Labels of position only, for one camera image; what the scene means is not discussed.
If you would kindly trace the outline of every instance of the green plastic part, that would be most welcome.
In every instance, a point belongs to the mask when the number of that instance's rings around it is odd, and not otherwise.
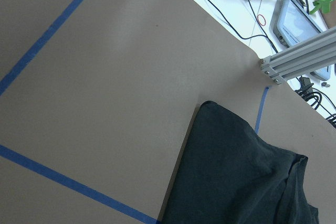
[[[313,10],[309,12],[309,14],[315,13],[318,9],[322,10],[322,13],[328,13],[330,12],[330,6],[331,2],[334,0],[316,0],[313,2],[313,5],[315,6]]]

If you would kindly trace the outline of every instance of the black cloth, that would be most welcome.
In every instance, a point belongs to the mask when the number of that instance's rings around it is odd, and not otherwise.
[[[303,192],[308,158],[264,142],[215,102],[193,123],[162,224],[316,224]]]

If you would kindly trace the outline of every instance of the white table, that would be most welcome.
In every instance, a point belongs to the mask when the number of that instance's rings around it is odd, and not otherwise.
[[[207,1],[207,0],[194,0],[197,2],[204,10],[206,10],[214,19],[216,19],[222,26],[224,26],[233,36],[243,42],[245,45],[250,47],[253,51],[256,52],[260,59],[263,59],[269,55],[275,54],[274,50],[270,46],[269,42],[264,37],[256,37],[252,39],[243,40],[237,36],[237,34],[229,27],[229,25],[224,21],[220,13]],[[243,37],[250,37],[252,35],[263,34],[259,28],[250,6],[247,0],[211,0],[226,16],[229,22],[235,27],[235,29]],[[256,15],[261,14],[266,20],[266,25],[264,30],[266,31],[269,38],[272,40],[274,45],[279,51],[286,49],[284,45],[280,43],[275,34],[273,33],[273,27],[270,26],[271,18],[273,11],[275,9],[276,2],[280,0],[250,0],[251,5],[256,13]],[[312,1],[309,1],[310,9],[313,8]],[[328,29],[321,14],[316,12],[311,15],[314,21],[320,26],[322,30]],[[334,66],[332,66],[331,78],[327,82],[331,85],[329,88],[324,88],[321,86],[322,81],[308,75],[311,81],[314,83],[314,87],[321,90],[327,94],[331,100],[336,102],[336,76]],[[296,79],[288,81],[288,84],[294,89],[297,90],[300,88],[300,84]],[[330,111],[330,113],[335,113],[333,106],[327,101],[326,98],[322,99],[323,106]],[[329,114],[321,107],[317,111],[326,118]]]

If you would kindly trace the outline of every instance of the device screen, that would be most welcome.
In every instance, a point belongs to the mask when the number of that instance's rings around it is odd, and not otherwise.
[[[319,30],[312,22],[302,13],[302,11],[292,2],[289,2],[288,9],[283,23],[287,31],[293,36],[298,43],[319,34]]]

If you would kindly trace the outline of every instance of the blue tape line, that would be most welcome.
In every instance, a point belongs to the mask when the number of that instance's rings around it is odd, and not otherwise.
[[[263,95],[261,96],[261,101],[260,101],[260,106],[259,106],[259,111],[258,111],[258,116],[257,116],[257,121],[256,121],[256,127],[254,129],[254,131],[257,134],[259,133],[260,121],[261,121],[262,111],[263,111],[264,105],[265,105],[266,96],[267,96],[268,90],[270,88],[271,88],[271,86],[265,87],[264,92],[262,93]]]
[[[0,145],[0,156],[146,224],[160,222],[111,197]]]
[[[83,0],[73,0],[62,14],[52,23],[52,25],[43,33],[43,35],[32,45],[32,47],[22,56],[11,71],[0,81],[0,96],[24,70],[24,68],[33,60],[48,40],[57,32],[62,24],[70,17],[74,10]]]

